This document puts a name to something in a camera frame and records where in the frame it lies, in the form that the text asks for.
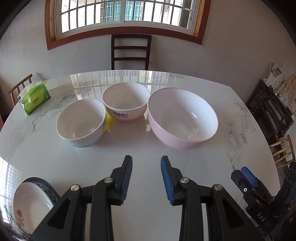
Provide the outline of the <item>large pink bowl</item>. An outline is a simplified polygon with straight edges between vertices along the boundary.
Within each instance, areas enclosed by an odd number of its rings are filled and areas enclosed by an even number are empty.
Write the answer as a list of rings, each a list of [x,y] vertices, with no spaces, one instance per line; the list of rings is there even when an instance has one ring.
[[[218,131],[215,110],[202,97],[170,87],[155,91],[147,103],[149,124],[156,137],[175,149],[193,149]]]

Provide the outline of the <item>blue ribbed white bowl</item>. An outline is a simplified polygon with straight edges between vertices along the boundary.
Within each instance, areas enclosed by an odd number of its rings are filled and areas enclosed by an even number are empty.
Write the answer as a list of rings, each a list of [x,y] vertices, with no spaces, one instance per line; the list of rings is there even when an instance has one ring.
[[[81,99],[68,105],[58,116],[58,135],[76,148],[96,144],[105,133],[105,105],[95,99]]]

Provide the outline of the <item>large blue floral plate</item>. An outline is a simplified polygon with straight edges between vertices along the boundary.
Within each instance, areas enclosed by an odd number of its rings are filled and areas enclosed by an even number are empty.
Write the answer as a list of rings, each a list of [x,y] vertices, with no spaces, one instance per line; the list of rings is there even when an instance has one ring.
[[[26,182],[33,183],[41,188],[53,205],[55,205],[60,199],[58,192],[46,180],[39,177],[30,177],[23,181],[23,183]]]

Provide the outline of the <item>white Rabbit bowl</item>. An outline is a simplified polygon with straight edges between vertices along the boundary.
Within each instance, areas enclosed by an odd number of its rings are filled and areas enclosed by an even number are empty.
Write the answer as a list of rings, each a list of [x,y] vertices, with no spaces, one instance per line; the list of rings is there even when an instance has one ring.
[[[121,82],[104,90],[102,101],[112,118],[129,122],[144,115],[150,95],[150,91],[139,83]]]

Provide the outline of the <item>white pink-flower plate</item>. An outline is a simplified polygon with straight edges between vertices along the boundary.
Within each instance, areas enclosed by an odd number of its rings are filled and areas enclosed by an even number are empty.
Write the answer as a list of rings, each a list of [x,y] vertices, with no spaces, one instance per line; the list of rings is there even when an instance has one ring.
[[[32,234],[53,206],[53,202],[39,186],[31,182],[22,183],[13,198],[16,224]]]

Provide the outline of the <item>dark wooden side furniture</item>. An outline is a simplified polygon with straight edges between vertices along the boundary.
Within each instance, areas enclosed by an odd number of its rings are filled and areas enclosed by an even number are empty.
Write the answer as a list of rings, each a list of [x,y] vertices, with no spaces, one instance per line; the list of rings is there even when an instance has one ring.
[[[294,123],[290,110],[263,80],[259,80],[246,106],[270,145],[284,138]]]

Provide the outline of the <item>white bag on cabinet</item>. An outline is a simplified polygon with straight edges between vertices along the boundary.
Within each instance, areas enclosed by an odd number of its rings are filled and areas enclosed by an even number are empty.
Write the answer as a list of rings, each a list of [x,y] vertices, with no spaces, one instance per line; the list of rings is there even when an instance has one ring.
[[[274,92],[277,92],[285,80],[285,73],[275,62],[271,63],[269,75],[263,81]]]

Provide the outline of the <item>green tissue pack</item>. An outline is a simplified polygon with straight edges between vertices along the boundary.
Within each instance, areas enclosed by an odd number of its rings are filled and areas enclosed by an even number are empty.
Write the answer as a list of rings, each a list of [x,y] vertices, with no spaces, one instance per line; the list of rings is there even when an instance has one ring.
[[[27,115],[51,98],[46,83],[47,81],[34,81],[27,85],[18,95]]]

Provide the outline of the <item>light wooden chair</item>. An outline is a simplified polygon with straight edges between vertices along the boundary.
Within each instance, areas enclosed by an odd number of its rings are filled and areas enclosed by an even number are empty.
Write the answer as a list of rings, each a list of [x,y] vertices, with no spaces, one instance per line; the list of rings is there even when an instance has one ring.
[[[19,97],[18,95],[20,94],[20,92],[28,85],[32,83],[32,74],[29,74],[28,76],[26,76],[23,80],[21,80],[20,82],[18,82],[10,91],[9,91],[9,95],[11,97],[11,101],[13,103],[13,106],[15,106],[17,104],[17,102],[19,101]]]

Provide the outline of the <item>wooden framed barred window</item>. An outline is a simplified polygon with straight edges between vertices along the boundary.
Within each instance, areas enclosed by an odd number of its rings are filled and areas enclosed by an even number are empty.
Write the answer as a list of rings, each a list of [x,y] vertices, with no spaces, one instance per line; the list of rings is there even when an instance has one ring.
[[[49,50],[90,37],[149,34],[203,42],[211,1],[45,2]]]

